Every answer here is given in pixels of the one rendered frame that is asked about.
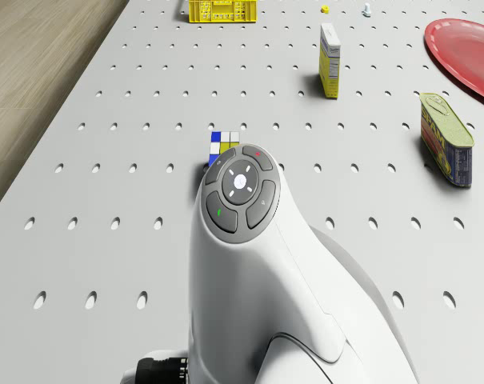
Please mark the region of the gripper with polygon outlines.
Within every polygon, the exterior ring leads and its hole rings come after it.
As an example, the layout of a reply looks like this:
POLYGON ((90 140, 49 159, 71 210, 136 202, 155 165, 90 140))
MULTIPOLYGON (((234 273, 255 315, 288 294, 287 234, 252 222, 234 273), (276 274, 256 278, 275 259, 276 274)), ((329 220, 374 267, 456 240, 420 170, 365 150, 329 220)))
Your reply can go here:
POLYGON ((127 370, 120 384, 189 384, 186 350, 154 350, 127 370))

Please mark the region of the puzzle cube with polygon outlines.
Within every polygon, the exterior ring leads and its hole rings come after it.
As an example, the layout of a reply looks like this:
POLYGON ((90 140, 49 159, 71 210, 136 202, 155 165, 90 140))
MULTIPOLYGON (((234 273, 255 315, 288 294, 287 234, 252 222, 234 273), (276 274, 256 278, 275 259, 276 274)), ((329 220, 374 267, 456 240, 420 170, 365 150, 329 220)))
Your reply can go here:
POLYGON ((209 166, 228 149, 240 142, 240 133, 237 131, 213 131, 210 136, 209 166))

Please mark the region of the yellow white box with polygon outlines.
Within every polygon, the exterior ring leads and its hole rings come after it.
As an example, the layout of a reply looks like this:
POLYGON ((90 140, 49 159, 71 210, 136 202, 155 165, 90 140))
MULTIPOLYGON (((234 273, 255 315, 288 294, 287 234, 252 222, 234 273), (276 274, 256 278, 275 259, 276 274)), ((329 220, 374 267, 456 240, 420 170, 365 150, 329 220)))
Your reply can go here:
POLYGON ((321 24, 319 75, 327 98, 338 97, 341 42, 332 23, 321 24))

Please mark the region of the yellow basket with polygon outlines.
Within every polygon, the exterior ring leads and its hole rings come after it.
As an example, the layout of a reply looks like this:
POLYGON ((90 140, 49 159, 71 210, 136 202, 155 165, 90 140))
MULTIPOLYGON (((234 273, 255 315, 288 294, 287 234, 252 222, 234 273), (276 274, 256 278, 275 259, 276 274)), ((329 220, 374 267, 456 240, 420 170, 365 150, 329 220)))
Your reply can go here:
POLYGON ((189 0, 189 22, 256 22, 258 0, 189 0))

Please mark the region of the flat-sided can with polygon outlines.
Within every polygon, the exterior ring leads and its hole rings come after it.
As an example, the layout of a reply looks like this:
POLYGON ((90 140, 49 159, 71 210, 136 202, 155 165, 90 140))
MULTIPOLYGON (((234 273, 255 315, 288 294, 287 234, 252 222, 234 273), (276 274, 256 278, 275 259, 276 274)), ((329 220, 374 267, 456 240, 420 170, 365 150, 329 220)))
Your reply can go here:
POLYGON ((447 101, 434 93, 420 93, 421 138, 439 169, 456 186, 472 185, 474 139, 447 101))

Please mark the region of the red plate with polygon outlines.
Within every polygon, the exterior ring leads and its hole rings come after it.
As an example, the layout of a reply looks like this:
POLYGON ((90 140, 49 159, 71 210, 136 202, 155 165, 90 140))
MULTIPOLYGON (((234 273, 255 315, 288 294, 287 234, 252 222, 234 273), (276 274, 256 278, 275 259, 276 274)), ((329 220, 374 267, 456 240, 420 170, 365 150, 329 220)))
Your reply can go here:
POLYGON ((465 86, 484 97, 484 25, 457 18, 430 22, 424 32, 437 61, 465 86))

